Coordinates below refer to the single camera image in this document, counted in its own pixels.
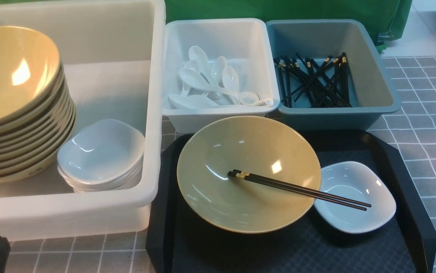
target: teal plastic bin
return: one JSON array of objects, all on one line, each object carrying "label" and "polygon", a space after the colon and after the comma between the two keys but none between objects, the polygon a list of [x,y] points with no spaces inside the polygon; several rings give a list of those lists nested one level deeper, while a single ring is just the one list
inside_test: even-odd
[{"label": "teal plastic bin", "polygon": [[354,20],[275,20],[267,24],[274,58],[287,55],[313,58],[346,52],[351,69],[351,108],[296,108],[280,104],[282,120],[297,131],[368,129],[382,114],[400,109],[401,100],[364,26]]}]

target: white plastic bin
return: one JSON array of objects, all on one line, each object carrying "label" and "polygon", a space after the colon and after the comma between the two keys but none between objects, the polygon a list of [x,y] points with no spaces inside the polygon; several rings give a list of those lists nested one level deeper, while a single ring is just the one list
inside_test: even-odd
[{"label": "white plastic bin", "polygon": [[[265,116],[279,105],[272,51],[263,21],[258,19],[210,19],[174,21],[166,25],[164,45],[163,115],[178,133],[195,133],[228,116]],[[212,62],[226,57],[240,79],[240,91],[251,91],[261,99],[273,98],[273,106],[173,109],[167,95],[180,94],[179,69],[189,60],[188,51],[199,46]]]},{"label": "white plastic bin", "polygon": [[129,190],[73,193],[56,164],[0,184],[0,235],[10,240],[139,231],[157,193],[161,148],[164,0],[63,0],[0,5],[0,25],[33,28],[57,44],[78,132],[119,119],[145,134],[144,171]]}]

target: black tray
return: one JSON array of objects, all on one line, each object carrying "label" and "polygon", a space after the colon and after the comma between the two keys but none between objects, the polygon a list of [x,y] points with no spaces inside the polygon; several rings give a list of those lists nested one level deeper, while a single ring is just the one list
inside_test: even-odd
[{"label": "black tray", "polygon": [[383,180],[396,200],[395,217],[363,235],[341,233],[311,209],[281,230],[243,235],[202,220],[177,186],[178,157],[191,135],[162,153],[146,249],[157,273],[432,272],[436,231],[394,147],[357,130],[305,132],[320,165],[358,161]]}]

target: black chopsticks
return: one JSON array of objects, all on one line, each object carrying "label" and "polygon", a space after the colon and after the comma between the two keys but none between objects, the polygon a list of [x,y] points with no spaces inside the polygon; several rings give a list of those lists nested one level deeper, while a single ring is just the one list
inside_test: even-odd
[{"label": "black chopsticks", "polygon": [[[280,80],[281,102],[285,107],[303,107],[302,103],[296,104],[302,95],[307,96],[311,108],[352,107],[349,98],[351,73],[346,53],[343,52],[337,57],[329,55],[320,66],[314,59],[304,60],[298,53],[296,56],[304,65],[303,68],[299,66],[296,58],[290,59],[287,55],[273,59]],[[329,78],[327,73],[332,68],[334,75]],[[291,79],[300,85],[293,91]]]},{"label": "black chopsticks", "polygon": [[313,198],[324,200],[327,202],[332,202],[335,204],[348,206],[348,207],[351,207],[353,209],[360,209],[360,210],[366,211],[365,207],[371,207],[371,204],[367,204],[364,202],[356,201],[353,199],[341,197],[341,196],[326,193],[326,192],[321,192],[318,190],[312,190],[311,188],[305,188],[305,187],[302,187],[299,185],[286,183],[286,182],[276,180],[273,178],[268,178],[268,177],[264,177],[261,175],[248,173],[245,171],[240,171],[238,169],[234,169],[233,171],[229,171],[228,176],[244,179],[244,180],[247,180],[249,182],[258,183],[261,185],[266,185],[266,186],[269,186],[272,188],[278,188],[280,190],[287,190],[290,192],[299,193],[299,194],[302,194],[305,196],[313,197]]}]

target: tan bowl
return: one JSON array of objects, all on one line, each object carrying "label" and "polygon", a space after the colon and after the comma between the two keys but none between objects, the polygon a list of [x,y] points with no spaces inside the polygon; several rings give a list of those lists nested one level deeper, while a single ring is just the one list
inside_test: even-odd
[{"label": "tan bowl", "polygon": [[35,30],[0,26],[0,125],[38,105],[60,67],[53,40]]},{"label": "tan bowl", "polygon": [[309,143],[272,119],[234,116],[204,127],[180,154],[178,185],[207,222],[232,232],[264,233],[295,222],[314,198],[229,178],[239,169],[319,190],[320,165]]},{"label": "tan bowl", "polygon": [[53,109],[51,109],[48,113],[44,115],[45,121],[34,130],[28,132],[26,135],[21,135],[18,138],[14,138],[7,142],[0,143],[0,154],[6,154],[8,152],[15,151],[21,147],[30,145],[34,141],[41,138],[43,135],[46,135],[48,133],[48,130],[52,129],[55,126],[55,122],[62,119],[65,116],[65,113],[69,111],[70,102],[71,97],[69,93],[65,90],[65,85],[62,85],[62,90]]},{"label": "tan bowl", "polygon": [[51,86],[51,90],[49,92],[49,95],[47,95],[46,99],[43,98],[39,104],[29,109],[29,112],[22,116],[18,116],[17,119],[14,119],[8,123],[5,123],[3,125],[0,125],[0,135],[3,133],[8,133],[13,131],[14,129],[18,127],[25,126],[26,124],[30,124],[31,120],[37,118],[41,113],[46,111],[48,107],[50,106],[51,102],[55,99],[56,95],[58,94],[58,90],[60,89],[60,86],[64,80],[64,71],[63,66],[61,66],[60,72],[58,73],[58,77],[55,80],[55,84]]},{"label": "tan bowl", "polygon": [[58,93],[55,99],[52,101],[48,109],[46,109],[43,113],[30,121],[28,124],[24,124],[22,127],[18,127],[10,132],[0,135],[0,149],[22,142],[23,140],[32,137],[40,132],[43,128],[48,126],[50,119],[59,115],[63,109],[63,106],[66,105],[66,94],[62,92],[65,88],[65,85],[66,81],[63,81],[62,85],[60,85],[60,88],[57,91]]},{"label": "tan bowl", "polygon": [[51,154],[53,149],[60,147],[64,143],[63,140],[66,138],[67,133],[73,127],[72,124],[74,123],[76,116],[74,104],[72,105],[72,110],[73,114],[70,116],[69,122],[65,122],[65,126],[62,127],[61,130],[44,145],[41,145],[37,149],[24,154],[22,157],[0,163],[0,177],[27,169],[36,164],[38,161],[46,158],[48,154]]},{"label": "tan bowl", "polygon": [[43,171],[44,169],[46,169],[47,167],[51,166],[51,164],[53,164],[53,162],[56,161],[56,156],[58,154],[60,147],[71,138],[71,135],[73,134],[73,131],[75,129],[75,124],[76,124],[76,113],[75,113],[75,117],[74,117],[74,122],[70,126],[70,128],[71,128],[70,131],[65,136],[63,141],[61,141],[60,144],[57,147],[55,147],[54,150],[52,150],[47,157],[40,159],[33,166],[30,166],[27,169],[0,176],[0,183],[9,183],[9,182],[23,180],[25,178],[29,178],[31,176],[34,176],[34,175],[40,173],[41,171]]},{"label": "tan bowl", "polygon": [[66,125],[64,122],[68,122],[72,114],[72,101],[68,95],[67,88],[64,89],[63,93],[65,101],[61,105],[62,111],[58,111],[58,113],[48,119],[47,122],[44,123],[46,124],[46,127],[36,135],[9,147],[0,149],[0,162],[20,157],[23,154],[40,147],[60,131],[62,126]]}]

